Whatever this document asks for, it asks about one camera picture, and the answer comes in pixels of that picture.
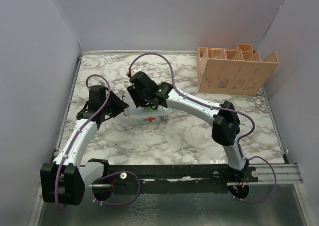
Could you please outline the clear plastic kit box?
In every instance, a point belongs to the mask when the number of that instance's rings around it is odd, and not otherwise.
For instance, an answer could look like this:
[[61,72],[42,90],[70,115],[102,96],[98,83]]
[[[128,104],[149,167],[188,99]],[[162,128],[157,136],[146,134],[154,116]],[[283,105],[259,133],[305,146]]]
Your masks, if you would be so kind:
[[172,113],[171,108],[164,108],[162,106],[159,106],[157,110],[153,110],[151,107],[137,108],[128,91],[123,95],[123,100],[129,105],[125,110],[125,115],[134,126],[167,122]]

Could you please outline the green medicine box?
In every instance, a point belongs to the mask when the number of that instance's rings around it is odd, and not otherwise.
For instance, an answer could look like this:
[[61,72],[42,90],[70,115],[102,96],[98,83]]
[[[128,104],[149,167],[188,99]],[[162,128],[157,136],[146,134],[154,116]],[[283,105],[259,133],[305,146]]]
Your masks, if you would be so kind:
[[151,107],[144,107],[143,112],[155,112],[156,110],[152,109]]

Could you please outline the clear plastic kit lid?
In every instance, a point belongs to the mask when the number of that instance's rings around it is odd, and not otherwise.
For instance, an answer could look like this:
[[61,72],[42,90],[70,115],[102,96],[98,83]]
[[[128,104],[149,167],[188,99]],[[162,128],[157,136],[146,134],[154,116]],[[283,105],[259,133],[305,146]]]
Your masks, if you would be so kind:
[[129,107],[126,110],[126,115],[129,117],[147,118],[147,117],[159,117],[159,116],[170,115],[172,112],[172,109],[164,108],[162,106],[159,106],[155,112],[143,112],[143,108],[144,107],[140,107],[140,108]]

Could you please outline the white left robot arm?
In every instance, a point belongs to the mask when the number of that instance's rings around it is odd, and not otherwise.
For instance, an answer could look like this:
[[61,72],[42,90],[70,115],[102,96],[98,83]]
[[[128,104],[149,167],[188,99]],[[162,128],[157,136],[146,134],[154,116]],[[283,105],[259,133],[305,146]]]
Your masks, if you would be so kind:
[[89,98],[76,115],[75,128],[59,155],[40,169],[42,198],[46,203],[77,206],[85,189],[95,180],[105,183],[110,171],[106,161],[93,160],[80,167],[84,153],[101,124],[123,113],[129,105],[105,86],[89,88]]

